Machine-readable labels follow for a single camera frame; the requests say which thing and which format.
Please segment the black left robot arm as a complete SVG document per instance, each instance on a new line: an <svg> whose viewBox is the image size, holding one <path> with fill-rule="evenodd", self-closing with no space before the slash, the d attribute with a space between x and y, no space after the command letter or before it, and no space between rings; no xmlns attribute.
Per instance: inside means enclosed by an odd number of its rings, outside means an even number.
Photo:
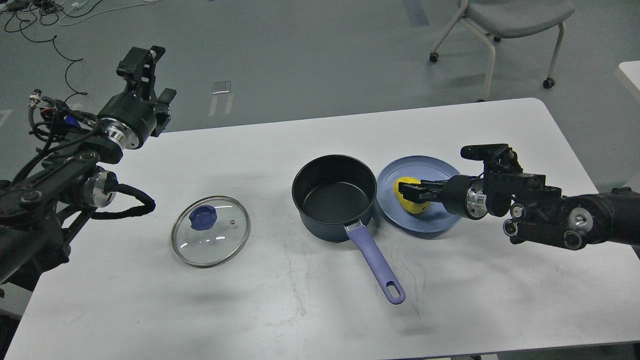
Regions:
<svg viewBox="0 0 640 360"><path fill-rule="evenodd" d="M71 241L89 220L118 220L153 212L148 194L119 182L102 164L117 164L125 150L141 148L165 130L176 90L156 95L164 47L133 47L116 73L125 88L98 114L65 101L29 97L30 133L45 143L0 196L1 283L32 291L40 276L70 260Z"/></svg>

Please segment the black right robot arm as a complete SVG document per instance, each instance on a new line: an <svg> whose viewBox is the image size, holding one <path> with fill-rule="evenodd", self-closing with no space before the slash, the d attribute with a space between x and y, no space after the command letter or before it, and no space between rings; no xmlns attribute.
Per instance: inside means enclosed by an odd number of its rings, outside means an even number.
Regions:
<svg viewBox="0 0 640 360"><path fill-rule="evenodd" d="M630 187L565 196L560 187L546 184L544 174L525 173L508 144L467 145L460 154L481 161L482 174L402 181L395 188L411 203L441 203L461 218L509 215L502 230L514 245L532 242L572 251L605 242L639 245L640 196Z"/></svg>

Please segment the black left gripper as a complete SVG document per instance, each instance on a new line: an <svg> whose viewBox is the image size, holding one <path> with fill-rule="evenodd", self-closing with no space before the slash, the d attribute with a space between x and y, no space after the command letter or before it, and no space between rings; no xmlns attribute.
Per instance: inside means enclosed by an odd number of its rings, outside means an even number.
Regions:
<svg viewBox="0 0 640 360"><path fill-rule="evenodd" d="M157 45L132 47L118 64L116 74L125 81L125 89L112 96L97 117L105 122L107 138L121 150L141 148L169 125L170 103L178 92L165 88L157 98L154 90L156 64L165 53L166 48Z"/></svg>

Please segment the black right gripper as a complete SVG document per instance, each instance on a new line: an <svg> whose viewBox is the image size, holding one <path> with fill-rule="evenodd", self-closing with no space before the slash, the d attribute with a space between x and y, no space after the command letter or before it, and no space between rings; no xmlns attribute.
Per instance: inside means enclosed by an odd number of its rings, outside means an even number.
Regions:
<svg viewBox="0 0 640 360"><path fill-rule="evenodd" d="M400 183L398 191L412 203L441 203L455 216L480 220L489 214L484 180L468 175L455 175L448 180L419 180Z"/></svg>

